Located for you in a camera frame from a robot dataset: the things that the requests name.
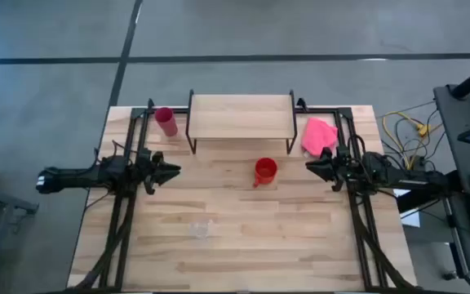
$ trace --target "gray floor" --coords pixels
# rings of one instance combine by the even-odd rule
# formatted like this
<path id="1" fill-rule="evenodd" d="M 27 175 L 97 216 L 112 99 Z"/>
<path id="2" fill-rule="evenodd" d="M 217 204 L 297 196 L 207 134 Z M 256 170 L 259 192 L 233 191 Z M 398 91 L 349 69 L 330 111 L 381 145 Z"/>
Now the gray floor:
<path id="1" fill-rule="evenodd" d="M 0 58 L 120 56 L 133 3 L 0 0 Z M 470 52 L 470 1 L 145 0 L 131 55 L 440 52 Z M 86 192 L 39 195 L 34 183 L 45 166 L 91 163 L 116 70 L 116 64 L 0 65 L 0 190 L 41 203 L 5 242 L 0 293 L 64 287 Z M 379 116 L 431 101 L 433 87 L 469 74 L 470 60 L 137 64 L 126 68 L 118 104 L 145 105 L 153 98 L 159 105 L 183 105 L 191 88 L 294 89 L 309 104 L 373 105 Z M 408 114 L 426 120 L 434 109 Z M 401 127 L 405 140 L 414 135 Z M 442 172 L 454 169 L 447 140 L 432 160 Z M 423 216 L 422 229 L 406 230 L 419 284 L 470 292 L 462 281 L 440 280 L 451 264 L 442 244 L 430 243 L 449 238 L 436 222 Z"/>

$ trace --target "pink towel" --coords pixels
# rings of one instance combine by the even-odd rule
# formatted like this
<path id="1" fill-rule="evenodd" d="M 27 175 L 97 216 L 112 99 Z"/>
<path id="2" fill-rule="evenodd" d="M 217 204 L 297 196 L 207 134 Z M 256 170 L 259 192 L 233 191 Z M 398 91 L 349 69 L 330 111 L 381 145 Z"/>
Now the pink towel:
<path id="1" fill-rule="evenodd" d="M 302 137 L 302 147 L 312 156 L 319 157 L 324 147 L 331 149 L 335 147 L 337 131 L 336 127 L 332 127 L 318 118 L 309 118 Z"/>

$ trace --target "white paper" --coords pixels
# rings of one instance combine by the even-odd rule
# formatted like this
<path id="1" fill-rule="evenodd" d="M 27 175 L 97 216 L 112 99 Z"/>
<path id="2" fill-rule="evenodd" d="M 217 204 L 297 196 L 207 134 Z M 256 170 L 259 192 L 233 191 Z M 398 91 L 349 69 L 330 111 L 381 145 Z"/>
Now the white paper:
<path id="1" fill-rule="evenodd" d="M 410 192 L 409 190 L 404 190 L 404 189 L 393 189 L 392 192 L 395 194 L 395 196 L 399 197 L 402 196 L 403 194 Z M 411 214 L 415 212 L 416 209 L 411 209 L 407 212 L 401 213 L 400 218 L 407 216 L 408 214 Z M 402 218 L 401 223 L 404 225 L 410 225 L 419 228 L 420 227 L 420 212 L 413 213 L 412 215 Z"/>

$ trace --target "red mug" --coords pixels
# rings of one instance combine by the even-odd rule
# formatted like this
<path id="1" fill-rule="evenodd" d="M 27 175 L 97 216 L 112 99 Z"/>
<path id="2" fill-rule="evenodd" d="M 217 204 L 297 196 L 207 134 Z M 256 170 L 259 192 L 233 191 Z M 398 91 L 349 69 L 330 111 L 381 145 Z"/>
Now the red mug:
<path id="1" fill-rule="evenodd" d="M 277 163 L 271 158 L 261 158 L 255 164 L 255 183 L 253 188 L 260 184 L 269 184 L 277 174 Z"/>
<path id="2" fill-rule="evenodd" d="M 157 109 L 155 111 L 155 120 L 166 136 L 174 136 L 177 134 L 177 122 L 175 122 L 173 110 L 167 107 Z"/>

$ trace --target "wood grain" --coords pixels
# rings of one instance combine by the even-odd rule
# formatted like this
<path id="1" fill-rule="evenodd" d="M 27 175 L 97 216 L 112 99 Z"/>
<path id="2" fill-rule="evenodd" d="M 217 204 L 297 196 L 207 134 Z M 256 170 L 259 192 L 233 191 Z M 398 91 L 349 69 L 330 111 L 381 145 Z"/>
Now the wood grain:
<path id="1" fill-rule="evenodd" d="M 352 111 L 366 148 L 381 153 L 373 109 Z M 111 140 L 124 141 L 129 116 L 130 108 L 111 108 L 101 156 L 113 152 Z M 317 117 L 334 124 L 330 115 Z M 176 117 L 180 132 L 172 138 L 150 119 L 148 147 L 164 151 L 182 173 L 152 196 L 140 186 L 123 290 L 363 290 L 347 192 L 333 192 L 304 166 L 310 158 L 300 138 L 307 119 L 297 118 L 299 138 L 289 156 L 284 140 L 201 141 L 192 155 L 184 115 Z M 277 178 L 253 189 L 253 166 L 263 156 L 277 160 Z M 104 193 L 93 189 L 88 201 Z M 396 203 L 377 194 L 372 204 L 382 249 L 415 284 Z M 86 212 L 69 285 L 80 281 L 103 251 L 112 205 L 109 197 Z M 370 252 L 368 258 L 375 276 Z"/>
<path id="2" fill-rule="evenodd" d="M 292 138 L 289 95 L 193 95 L 189 135 L 195 139 Z"/>

